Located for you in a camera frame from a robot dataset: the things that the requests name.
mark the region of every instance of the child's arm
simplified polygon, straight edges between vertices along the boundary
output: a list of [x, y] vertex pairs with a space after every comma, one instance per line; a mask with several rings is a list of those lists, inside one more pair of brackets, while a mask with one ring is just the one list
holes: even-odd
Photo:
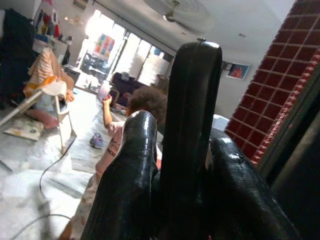
[[109, 94], [108, 96], [102, 99], [103, 104], [103, 124], [106, 129], [109, 128], [110, 123], [113, 121], [110, 113], [110, 104], [112, 102], [112, 96]]

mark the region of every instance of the floor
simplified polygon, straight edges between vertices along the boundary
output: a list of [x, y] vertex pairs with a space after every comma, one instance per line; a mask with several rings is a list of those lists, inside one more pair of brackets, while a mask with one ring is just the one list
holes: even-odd
[[[31, 221], [50, 214], [72, 217], [95, 165], [104, 153], [89, 145], [93, 133], [103, 136], [104, 149], [110, 138], [103, 126], [102, 104], [96, 96], [76, 89], [75, 101], [70, 104], [70, 115], [77, 138], [65, 157], [51, 167], [42, 179], [42, 189], [48, 199], [45, 205], [39, 191], [42, 172], [61, 156], [58, 129], [44, 130], [39, 141], [26, 140], [3, 133], [12, 121], [0, 128], [0, 240], [56, 239], [69, 221], [60, 216], [45, 217], [18, 231]], [[0, 111], [0, 118], [11, 109]], [[115, 121], [125, 117], [113, 114]], [[68, 119], [63, 121], [63, 138], [71, 142]]]

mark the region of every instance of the pillow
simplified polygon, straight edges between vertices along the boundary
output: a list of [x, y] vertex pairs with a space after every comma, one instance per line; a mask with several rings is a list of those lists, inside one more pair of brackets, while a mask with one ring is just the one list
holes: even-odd
[[59, 124], [59, 121], [50, 113], [40, 109], [29, 109], [28, 111], [26, 111], [26, 114], [42, 122], [45, 129], [56, 128]]
[[21, 117], [14, 120], [12, 126], [3, 132], [19, 138], [38, 141], [43, 130], [44, 124], [42, 122]]

